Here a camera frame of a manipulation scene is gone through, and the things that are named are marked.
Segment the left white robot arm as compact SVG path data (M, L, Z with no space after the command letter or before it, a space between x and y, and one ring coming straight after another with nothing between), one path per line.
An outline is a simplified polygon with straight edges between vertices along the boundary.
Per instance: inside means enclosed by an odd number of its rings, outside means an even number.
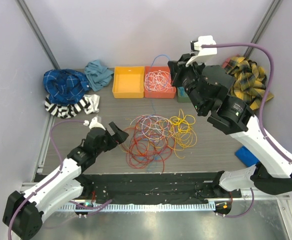
M101 153L116 148L129 136L114 122L109 123L113 130L110 134L97 117L83 125L89 128L86 137L54 171L26 191L14 191L8 196L2 221L8 227L9 240L13 234L21 240L32 239L59 207L78 197L88 199L93 188L83 173Z

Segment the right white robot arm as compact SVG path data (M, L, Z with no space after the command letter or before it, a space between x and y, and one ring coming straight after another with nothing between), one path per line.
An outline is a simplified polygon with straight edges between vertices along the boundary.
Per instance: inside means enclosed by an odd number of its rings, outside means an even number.
M240 142L258 159L258 163L245 169L219 171L211 186L212 193L222 198L234 190L253 187L270 195L292 192L292 154L285 153L289 160L280 155L276 150L279 143L269 143L273 137L263 135L252 109L231 96L231 75L219 65L189 65L193 56L187 53L178 61L168 61L172 86L185 90L198 116L208 117L214 128Z

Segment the orange plastic bin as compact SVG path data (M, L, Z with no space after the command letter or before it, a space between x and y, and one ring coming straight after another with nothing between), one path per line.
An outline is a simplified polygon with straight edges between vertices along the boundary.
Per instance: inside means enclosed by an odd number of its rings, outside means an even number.
M168 66L145 66L143 84L145 98L173 99L176 95Z

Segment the green plastic bin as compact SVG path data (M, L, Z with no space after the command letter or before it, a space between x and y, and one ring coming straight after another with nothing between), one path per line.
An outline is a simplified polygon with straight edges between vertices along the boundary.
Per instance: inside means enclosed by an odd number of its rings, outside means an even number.
M187 95L187 93L185 92L183 87L177 88L176 99L177 99L178 103L190 103L191 102L189 96Z

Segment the black white striped cloth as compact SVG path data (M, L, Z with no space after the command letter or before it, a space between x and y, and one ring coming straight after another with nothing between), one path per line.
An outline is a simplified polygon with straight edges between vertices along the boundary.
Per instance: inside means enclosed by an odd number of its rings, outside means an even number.
M66 106L52 103L49 100L49 95L46 96L44 102L45 110L52 116L60 119L71 119L84 111L86 115L98 113L100 103L100 96L97 94L85 94L79 102L75 104L68 104Z

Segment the yellow plastic bin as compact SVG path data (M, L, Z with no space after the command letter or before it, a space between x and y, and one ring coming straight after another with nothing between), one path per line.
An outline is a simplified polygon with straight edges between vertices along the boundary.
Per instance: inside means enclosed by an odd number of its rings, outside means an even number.
M144 97L144 66L116 66L112 93L115 99L142 99Z

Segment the pink cloth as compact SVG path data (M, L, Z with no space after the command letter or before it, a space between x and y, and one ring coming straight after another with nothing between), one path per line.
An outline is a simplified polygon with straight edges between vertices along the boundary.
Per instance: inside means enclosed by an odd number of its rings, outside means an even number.
M232 56L232 57L227 58L225 62L222 64L222 67L227 71L233 69L234 66L236 65L236 63L234 62L234 58L236 57Z

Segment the light blue cloth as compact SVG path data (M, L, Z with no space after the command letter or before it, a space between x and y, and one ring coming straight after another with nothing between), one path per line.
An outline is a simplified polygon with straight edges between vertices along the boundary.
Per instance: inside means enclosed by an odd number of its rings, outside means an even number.
M99 60L89 62L84 68L84 74L94 92L107 87L114 76L114 72L102 65Z

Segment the blue plaid shirt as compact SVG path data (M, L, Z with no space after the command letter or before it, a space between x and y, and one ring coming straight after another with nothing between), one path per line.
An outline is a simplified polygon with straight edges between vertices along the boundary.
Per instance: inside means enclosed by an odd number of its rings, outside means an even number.
M73 69L52 69L43 75L43 86L52 104L78 103L90 90L86 75Z

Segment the yellow plaid shirt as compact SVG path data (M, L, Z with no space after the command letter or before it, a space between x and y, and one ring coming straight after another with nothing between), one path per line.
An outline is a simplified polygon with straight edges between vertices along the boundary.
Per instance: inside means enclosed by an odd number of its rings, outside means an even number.
M233 69L224 69L235 79L230 94L243 100L253 111L257 111L266 92L266 72L255 61L244 56L235 56L234 62Z

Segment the bright blue cloth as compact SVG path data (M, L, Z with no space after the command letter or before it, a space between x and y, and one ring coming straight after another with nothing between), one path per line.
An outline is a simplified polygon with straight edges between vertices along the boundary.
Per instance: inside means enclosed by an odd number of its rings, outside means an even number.
M246 167L251 167L259 162L245 146L240 147L234 154Z

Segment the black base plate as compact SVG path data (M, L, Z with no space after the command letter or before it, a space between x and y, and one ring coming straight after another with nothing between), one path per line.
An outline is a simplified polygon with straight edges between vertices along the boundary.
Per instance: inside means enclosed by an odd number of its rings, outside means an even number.
M77 199L111 200L120 205L202 204L209 199L241 198L217 185L216 172L82 174L83 192Z

